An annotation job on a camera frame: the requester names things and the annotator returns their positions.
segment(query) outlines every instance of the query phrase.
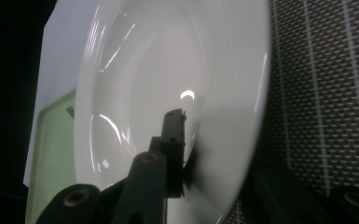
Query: screw hole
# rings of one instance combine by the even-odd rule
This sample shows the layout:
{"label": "screw hole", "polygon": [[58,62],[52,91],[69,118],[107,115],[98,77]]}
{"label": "screw hole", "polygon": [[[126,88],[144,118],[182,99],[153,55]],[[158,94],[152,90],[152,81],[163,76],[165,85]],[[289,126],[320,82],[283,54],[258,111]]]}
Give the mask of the screw hole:
{"label": "screw hole", "polygon": [[150,162],[155,162],[159,159],[158,156],[156,156],[156,154],[146,154],[144,155],[144,157],[142,158],[142,161],[144,163],[150,163]]}
{"label": "screw hole", "polygon": [[79,189],[66,195],[66,197],[63,199],[63,204],[68,207],[78,206],[85,202],[89,196],[90,191],[88,189]]}
{"label": "screw hole", "polygon": [[348,203],[359,207],[359,194],[353,192],[346,192],[344,194],[344,198],[347,200]]}

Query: black mounting arm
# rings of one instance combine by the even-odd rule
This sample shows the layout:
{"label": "black mounting arm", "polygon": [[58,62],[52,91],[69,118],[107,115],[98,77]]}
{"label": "black mounting arm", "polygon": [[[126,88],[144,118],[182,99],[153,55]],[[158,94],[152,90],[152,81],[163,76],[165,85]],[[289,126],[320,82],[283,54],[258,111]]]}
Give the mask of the black mounting arm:
{"label": "black mounting arm", "polygon": [[149,150],[135,156],[127,178],[101,192],[92,185],[68,187],[36,223],[165,223],[167,198],[183,195],[185,120],[182,109],[168,112],[161,137],[152,137]]}

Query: white bowl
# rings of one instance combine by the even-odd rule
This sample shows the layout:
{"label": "white bowl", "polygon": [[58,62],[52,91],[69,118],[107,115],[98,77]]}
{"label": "white bowl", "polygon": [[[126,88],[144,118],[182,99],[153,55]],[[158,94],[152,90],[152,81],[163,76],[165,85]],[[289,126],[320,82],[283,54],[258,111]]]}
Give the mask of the white bowl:
{"label": "white bowl", "polygon": [[105,189],[186,111],[199,158],[168,223],[223,222],[255,148],[270,62],[268,1],[100,0],[76,93],[76,180]]}

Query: black background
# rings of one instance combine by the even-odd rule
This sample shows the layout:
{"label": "black background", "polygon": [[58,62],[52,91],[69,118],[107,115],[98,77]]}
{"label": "black background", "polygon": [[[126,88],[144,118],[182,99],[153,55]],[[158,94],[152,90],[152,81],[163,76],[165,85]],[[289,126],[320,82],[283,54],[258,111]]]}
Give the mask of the black background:
{"label": "black background", "polygon": [[24,223],[22,184],[51,0],[0,1],[0,223]]}

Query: gray perforated panel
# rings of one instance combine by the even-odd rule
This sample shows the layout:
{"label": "gray perforated panel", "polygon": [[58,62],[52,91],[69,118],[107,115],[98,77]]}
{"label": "gray perforated panel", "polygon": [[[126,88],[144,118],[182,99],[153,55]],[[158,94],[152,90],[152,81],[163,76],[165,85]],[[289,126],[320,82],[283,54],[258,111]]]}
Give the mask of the gray perforated panel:
{"label": "gray perforated panel", "polygon": [[[328,194],[359,187],[359,0],[271,0],[269,99],[260,150]],[[245,223],[234,207],[227,223]]]}

